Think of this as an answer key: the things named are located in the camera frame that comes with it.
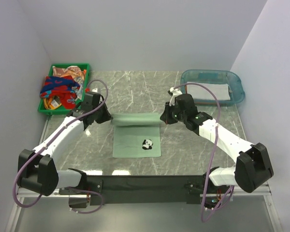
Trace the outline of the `green panda towel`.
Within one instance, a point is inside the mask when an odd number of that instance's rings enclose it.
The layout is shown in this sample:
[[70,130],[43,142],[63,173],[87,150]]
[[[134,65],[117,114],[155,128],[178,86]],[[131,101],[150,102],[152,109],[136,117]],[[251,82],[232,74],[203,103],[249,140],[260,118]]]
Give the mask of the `green panda towel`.
[[157,158],[161,156],[158,113],[113,114],[114,158]]

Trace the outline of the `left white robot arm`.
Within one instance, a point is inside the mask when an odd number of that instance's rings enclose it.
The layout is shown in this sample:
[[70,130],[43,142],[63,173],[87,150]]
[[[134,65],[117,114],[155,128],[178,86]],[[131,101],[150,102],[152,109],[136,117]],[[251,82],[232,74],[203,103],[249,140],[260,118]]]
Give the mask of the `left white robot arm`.
[[24,149],[18,158],[16,184],[43,196],[56,189],[71,188],[76,194],[89,189],[87,174],[77,169],[60,171],[60,156],[75,137],[93,123],[112,119],[105,98],[97,92],[87,92],[84,100],[69,111],[60,126],[40,145]]

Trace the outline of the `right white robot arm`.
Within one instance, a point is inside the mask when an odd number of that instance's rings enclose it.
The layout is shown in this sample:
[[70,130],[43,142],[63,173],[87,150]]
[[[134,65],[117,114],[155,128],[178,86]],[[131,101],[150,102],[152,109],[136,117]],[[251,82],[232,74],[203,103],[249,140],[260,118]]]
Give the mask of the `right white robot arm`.
[[182,122],[188,130],[211,141],[234,161],[234,167],[210,171],[203,181],[205,191],[214,193],[220,186],[239,186],[252,193],[274,176],[265,145],[254,145],[236,136],[209,114],[198,111],[191,95],[181,94],[166,102],[160,119],[168,125]]

